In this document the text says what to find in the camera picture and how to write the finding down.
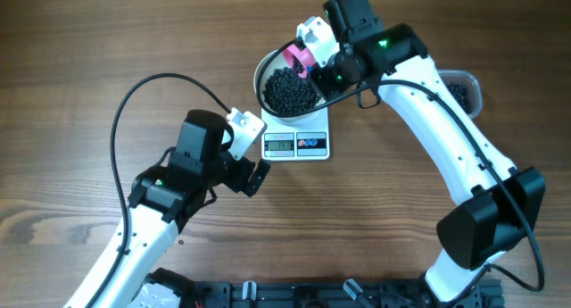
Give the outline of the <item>pink scoop blue handle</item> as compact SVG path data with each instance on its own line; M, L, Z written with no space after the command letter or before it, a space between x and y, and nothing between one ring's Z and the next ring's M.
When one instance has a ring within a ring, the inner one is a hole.
M288 67L293 69L299 77L307 79L310 76L316 60L307 47L300 49L297 45L290 45L282 55Z

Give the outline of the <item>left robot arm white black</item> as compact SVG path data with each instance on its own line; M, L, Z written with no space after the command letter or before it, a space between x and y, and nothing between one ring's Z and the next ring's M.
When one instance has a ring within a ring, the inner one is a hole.
M251 112L226 116L191 110L177 143L134 180L115 234L69 307L183 307L192 303L193 284L156 268L189 219L217 197L223 184L253 196L269 163L244 154L267 128Z

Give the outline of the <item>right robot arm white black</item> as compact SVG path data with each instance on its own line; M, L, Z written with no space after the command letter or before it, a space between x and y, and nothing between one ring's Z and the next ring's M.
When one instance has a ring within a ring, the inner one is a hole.
M425 272L437 307L467 298L497 260L526 240L545 193L535 168L520 170L499 152L446 87L427 47L407 24L385 28L369 0L328 0L329 29L310 47L311 76L329 104L368 89L410 127L441 172L454 209L436 226L442 251Z

